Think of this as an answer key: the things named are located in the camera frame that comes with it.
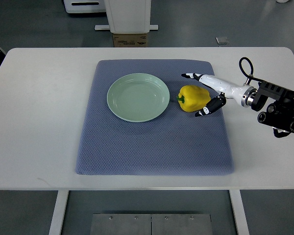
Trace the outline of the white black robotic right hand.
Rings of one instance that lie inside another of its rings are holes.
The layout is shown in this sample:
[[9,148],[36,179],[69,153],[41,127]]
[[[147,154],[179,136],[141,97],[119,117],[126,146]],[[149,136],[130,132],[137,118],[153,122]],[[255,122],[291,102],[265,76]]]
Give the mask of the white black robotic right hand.
[[218,96],[211,99],[202,109],[195,113],[196,117],[216,112],[226,104],[227,99],[234,99],[239,105],[246,107],[248,106],[248,98],[256,92],[256,89],[250,85],[238,86],[212,75],[184,73],[181,76],[197,80],[219,93]]

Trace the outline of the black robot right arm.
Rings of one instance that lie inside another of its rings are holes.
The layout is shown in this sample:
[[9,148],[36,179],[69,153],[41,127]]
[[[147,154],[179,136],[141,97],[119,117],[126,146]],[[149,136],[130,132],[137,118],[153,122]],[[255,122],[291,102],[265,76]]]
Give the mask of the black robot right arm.
[[294,91],[275,85],[253,76],[253,64],[247,57],[239,60],[239,67],[246,77],[245,85],[252,80],[258,82],[259,88],[249,88],[243,95],[242,106],[250,106],[259,111],[257,120],[273,128],[277,138],[294,133]]

